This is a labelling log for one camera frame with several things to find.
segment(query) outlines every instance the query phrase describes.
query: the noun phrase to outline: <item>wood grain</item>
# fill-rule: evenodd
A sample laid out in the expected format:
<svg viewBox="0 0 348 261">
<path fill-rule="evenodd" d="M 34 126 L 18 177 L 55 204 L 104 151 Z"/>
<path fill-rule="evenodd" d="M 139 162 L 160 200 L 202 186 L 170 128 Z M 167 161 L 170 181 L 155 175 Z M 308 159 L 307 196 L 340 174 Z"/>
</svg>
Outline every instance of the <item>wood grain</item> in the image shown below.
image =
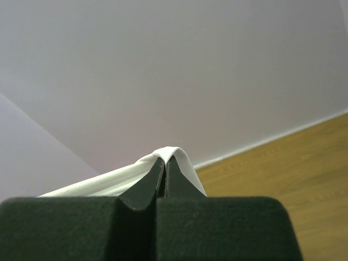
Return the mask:
<svg viewBox="0 0 348 261">
<path fill-rule="evenodd" d="M 305 260 L 348 260 L 348 114 L 197 173 L 208 196 L 280 200 Z"/>
</svg>

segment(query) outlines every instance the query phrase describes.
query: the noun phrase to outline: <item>gray wall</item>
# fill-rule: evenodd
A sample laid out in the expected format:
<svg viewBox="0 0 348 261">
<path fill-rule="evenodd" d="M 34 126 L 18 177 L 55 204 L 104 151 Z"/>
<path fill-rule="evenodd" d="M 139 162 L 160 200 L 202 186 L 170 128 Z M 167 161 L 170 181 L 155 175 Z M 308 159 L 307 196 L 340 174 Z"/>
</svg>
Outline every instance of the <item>gray wall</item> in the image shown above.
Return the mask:
<svg viewBox="0 0 348 261">
<path fill-rule="evenodd" d="M 348 107 L 339 0 L 1 1 L 0 32 L 2 99 L 58 165 L 76 161 L 55 173 L 38 167 L 53 166 L 47 158 L 16 166 L 40 156 L 21 150 L 33 142 L 29 127 L 11 127 L 1 154 L 22 152 L 0 161 L 0 186 L 13 194 L 166 145 L 200 164 Z"/>
</svg>

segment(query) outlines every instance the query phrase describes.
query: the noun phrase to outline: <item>wooden floor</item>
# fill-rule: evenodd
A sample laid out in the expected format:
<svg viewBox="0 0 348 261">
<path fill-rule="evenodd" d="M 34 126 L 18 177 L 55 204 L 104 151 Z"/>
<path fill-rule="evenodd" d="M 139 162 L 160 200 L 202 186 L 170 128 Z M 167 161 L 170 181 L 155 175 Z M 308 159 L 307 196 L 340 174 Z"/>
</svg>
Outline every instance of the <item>wooden floor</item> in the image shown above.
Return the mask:
<svg viewBox="0 0 348 261">
<path fill-rule="evenodd" d="M 287 208 L 305 260 L 348 260 L 348 114 L 198 170 L 208 196 Z"/>
</svg>

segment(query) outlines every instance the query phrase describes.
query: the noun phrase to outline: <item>white baseboard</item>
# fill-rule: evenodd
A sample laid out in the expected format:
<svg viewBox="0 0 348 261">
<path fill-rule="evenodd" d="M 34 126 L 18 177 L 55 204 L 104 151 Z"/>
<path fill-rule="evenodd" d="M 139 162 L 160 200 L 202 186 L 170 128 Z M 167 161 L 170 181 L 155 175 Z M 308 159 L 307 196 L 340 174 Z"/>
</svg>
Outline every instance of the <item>white baseboard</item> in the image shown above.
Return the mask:
<svg viewBox="0 0 348 261">
<path fill-rule="evenodd" d="M 282 137 L 285 137 L 285 136 L 291 135 L 291 134 L 293 134 L 293 133 L 302 131 L 302 130 L 304 130 L 304 129 L 307 129 L 307 128 L 309 128 L 309 127 L 312 127 L 312 126 L 315 126 L 315 125 L 317 125 L 317 124 L 323 123 L 323 122 L 325 122 L 325 121 L 331 120 L 331 119 L 336 118 L 336 117 L 338 117 L 338 116 L 342 116 L 342 115 L 344 115 L 344 114 L 346 114 L 346 113 L 348 113 L 348 108 L 345 109 L 344 111 L 341 111 L 341 112 L 339 112 L 339 113 L 330 115 L 330 116 L 328 116 L 328 117 L 324 117 L 324 118 L 322 118 L 322 119 L 320 119 L 320 120 L 312 121 L 312 122 L 310 122 L 310 123 L 308 123 L 308 124 L 301 125 L 301 126 L 299 126 L 299 127 L 293 128 L 293 129 L 288 130 L 288 131 L 286 131 L 286 132 L 282 132 L 282 133 L 280 133 L 280 134 L 278 134 L 278 135 L 273 135 L 273 136 L 271 136 L 271 137 L 269 137 L 269 138 L 266 138 L 266 139 L 263 139 L 263 140 L 261 140 L 261 141 L 255 142 L 255 143 L 253 143 L 253 144 L 250 144 L 250 145 L 241 147 L 241 148 L 239 148 L 239 149 L 237 149 L 237 150 L 232 151 L 231 153 L 227 153 L 227 154 L 224 154 L 224 155 L 222 155 L 222 156 L 220 156 L 220 157 L 217 157 L 217 158 L 214 158 L 214 159 L 211 159 L 211 160 L 207 160 L 207 161 L 205 161 L 205 162 L 203 162 L 203 163 L 200 163 L 200 164 L 196 164 L 196 165 L 194 166 L 194 168 L 197 170 L 197 169 L 200 169 L 200 168 L 202 168 L 202 167 L 205 167 L 205 166 L 214 164 L 214 163 L 216 163 L 216 162 L 219 162 L 219 161 L 224 160 L 224 159 L 226 159 L 226 158 L 232 157 L 232 156 L 237 155 L 237 154 L 239 154 L 239 153 L 242 153 L 242 152 L 251 150 L 251 149 L 253 149 L 253 148 L 256 148 L 256 147 L 261 146 L 261 145 L 264 145 L 264 144 L 267 144 L 267 143 L 269 143 L 269 142 L 272 142 L 272 141 L 274 141 L 274 140 L 280 139 L 280 138 L 282 138 Z"/>
</svg>

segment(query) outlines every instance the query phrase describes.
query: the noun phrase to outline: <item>white fabric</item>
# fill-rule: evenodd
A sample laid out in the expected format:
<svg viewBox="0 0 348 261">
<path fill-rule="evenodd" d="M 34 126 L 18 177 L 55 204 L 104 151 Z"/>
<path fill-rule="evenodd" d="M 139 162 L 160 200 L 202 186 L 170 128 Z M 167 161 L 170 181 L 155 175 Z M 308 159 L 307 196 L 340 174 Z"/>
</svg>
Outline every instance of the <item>white fabric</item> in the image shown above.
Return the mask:
<svg viewBox="0 0 348 261">
<path fill-rule="evenodd" d="M 40 197 L 117 196 L 143 178 L 149 172 L 157 158 L 161 158 L 167 164 L 172 156 L 175 156 L 182 174 L 201 193 L 207 195 L 184 150 L 179 147 L 164 147 L 142 157 L 132 165 L 86 179 L 46 193 Z"/>
</svg>

